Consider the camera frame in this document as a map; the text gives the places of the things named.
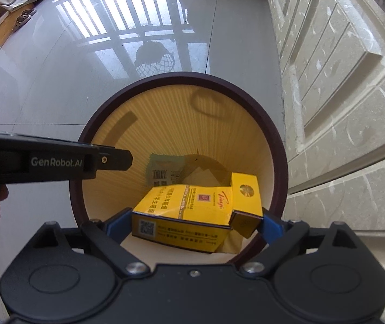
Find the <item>tiled floor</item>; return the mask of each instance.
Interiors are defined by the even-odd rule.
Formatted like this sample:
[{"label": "tiled floor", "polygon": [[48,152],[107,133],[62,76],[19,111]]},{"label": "tiled floor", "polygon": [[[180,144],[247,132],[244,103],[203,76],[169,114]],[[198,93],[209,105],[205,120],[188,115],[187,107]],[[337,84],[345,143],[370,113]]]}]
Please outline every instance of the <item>tiled floor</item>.
[{"label": "tiled floor", "polygon": [[[77,139],[105,100],[154,74],[144,65],[162,54],[160,72],[206,72],[238,85],[284,135],[267,0],[44,0],[0,51],[0,130]],[[43,222],[75,224],[68,183],[9,189],[0,276]]]}]

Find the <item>trash can rim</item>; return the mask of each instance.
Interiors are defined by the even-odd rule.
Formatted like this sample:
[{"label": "trash can rim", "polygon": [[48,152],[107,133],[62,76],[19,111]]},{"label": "trash can rim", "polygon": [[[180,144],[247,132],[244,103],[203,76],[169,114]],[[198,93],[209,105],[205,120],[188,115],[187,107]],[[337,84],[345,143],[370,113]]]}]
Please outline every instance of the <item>trash can rim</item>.
[{"label": "trash can rim", "polygon": [[[278,130],[263,107],[253,97],[236,85],[213,75],[195,72],[172,72],[138,80],[116,92],[98,108],[84,127],[79,141],[90,143],[99,127],[109,115],[129,99],[147,90],[169,85],[194,85],[208,88],[231,98],[248,111],[260,126],[269,144],[274,163],[274,192],[269,210],[273,215],[280,218],[287,199],[288,163],[284,144],[282,143]],[[74,218],[77,225],[80,225],[89,220],[83,200],[82,181],[71,180],[69,183],[69,192]],[[256,235],[241,253],[232,258],[229,263],[240,266],[259,253],[265,245],[266,243],[261,236]]]}]

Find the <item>white cabinet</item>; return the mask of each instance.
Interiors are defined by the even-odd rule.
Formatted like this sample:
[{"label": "white cabinet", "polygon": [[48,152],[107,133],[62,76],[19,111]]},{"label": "white cabinet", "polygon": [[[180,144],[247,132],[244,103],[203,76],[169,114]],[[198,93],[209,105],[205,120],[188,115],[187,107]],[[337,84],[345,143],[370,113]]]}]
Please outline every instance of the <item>white cabinet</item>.
[{"label": "white cabinet", "polygon": [[375,0],[269,2],[289,161],[284,217],[344,220],[385,266],[385,12]]}]

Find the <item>qr code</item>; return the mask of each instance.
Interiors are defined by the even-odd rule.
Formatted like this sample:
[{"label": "qr code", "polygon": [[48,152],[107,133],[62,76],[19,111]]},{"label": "qr code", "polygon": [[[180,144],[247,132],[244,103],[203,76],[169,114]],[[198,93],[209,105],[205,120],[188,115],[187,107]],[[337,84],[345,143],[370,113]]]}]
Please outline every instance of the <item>qr code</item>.
[{"label": "qr code", "polygon": [[140,234],[155,237],[156,223],[140,220]]}]

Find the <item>yellow cigarette box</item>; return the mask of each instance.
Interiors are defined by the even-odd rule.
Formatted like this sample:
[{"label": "yellow cigarette box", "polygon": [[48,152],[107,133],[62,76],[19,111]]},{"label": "yellow cigarette box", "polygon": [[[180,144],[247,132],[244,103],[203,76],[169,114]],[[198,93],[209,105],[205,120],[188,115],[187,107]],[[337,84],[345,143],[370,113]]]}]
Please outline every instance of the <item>yellow cigarette box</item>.
[{"label": "yellow cigarette box", "polygon": [[195,251],[215,252],[230,230],[249,238],[263,217],[257,178],[232,173],[229,187],[154,187],[132,212],[132,234]]}]

